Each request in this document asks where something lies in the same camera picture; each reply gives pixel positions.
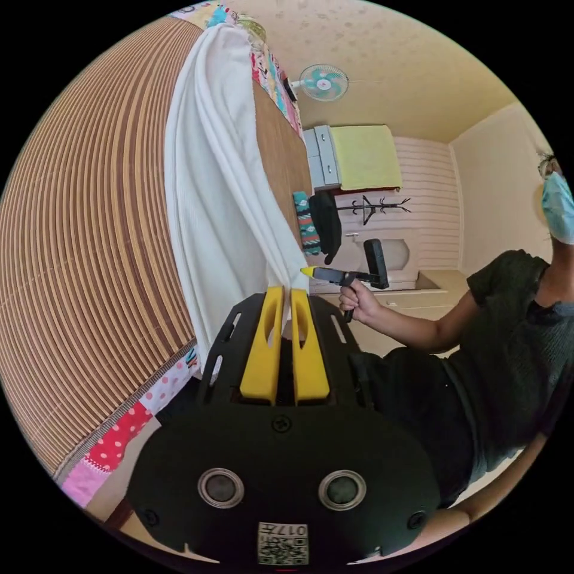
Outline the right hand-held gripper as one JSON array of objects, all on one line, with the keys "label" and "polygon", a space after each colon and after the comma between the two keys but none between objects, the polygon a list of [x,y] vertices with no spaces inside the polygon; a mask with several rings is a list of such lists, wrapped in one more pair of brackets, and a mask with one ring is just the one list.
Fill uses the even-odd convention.
[{"label": "right hand-held gripper", "polygon": [[[331,268],[323,268],[323,267],[303,267],[300,269],[300,272],[308,278],[314,280],[322,280],[326,281],[330,284],[333,284],[339,289],[342,286],[350,286],[354,280],[358,280],[356,277],[356,273],[349,272],[349,271],[341,271],[335,270]],[[343,314],[345,321],[350,323],[352,315]]]}]

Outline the person's right hand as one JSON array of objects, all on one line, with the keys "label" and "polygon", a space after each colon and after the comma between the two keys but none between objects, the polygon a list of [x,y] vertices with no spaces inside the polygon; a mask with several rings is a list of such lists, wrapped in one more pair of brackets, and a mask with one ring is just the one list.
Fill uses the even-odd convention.
[{"label": "person's right hand", "polygon": [[368,326],[373,326],[383,311],[375,295],[358,280],[340,288],[339,309],[343,314],[352,315],[354,320]]}]

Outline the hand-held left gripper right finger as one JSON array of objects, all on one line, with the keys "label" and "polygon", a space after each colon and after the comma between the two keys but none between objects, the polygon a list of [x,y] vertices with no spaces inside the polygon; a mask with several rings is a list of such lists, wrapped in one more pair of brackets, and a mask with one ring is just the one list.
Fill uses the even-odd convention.
[{"label": "hand-held left gripper right finger", "polygon": [[290,298],[294,396],[296,400],[324,400],[329,383],[309,297],[305,290],[293,289]]}]

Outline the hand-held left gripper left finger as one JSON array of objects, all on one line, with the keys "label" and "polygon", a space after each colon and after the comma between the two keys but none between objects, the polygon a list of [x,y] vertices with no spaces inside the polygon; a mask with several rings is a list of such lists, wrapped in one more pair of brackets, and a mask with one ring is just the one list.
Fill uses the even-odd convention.
[{"label": "hand-held left gripper left finger", "polygon": [[283,307],[283,287],[268,288],[240,384],[240,393],[245,400],[276,399]]}]

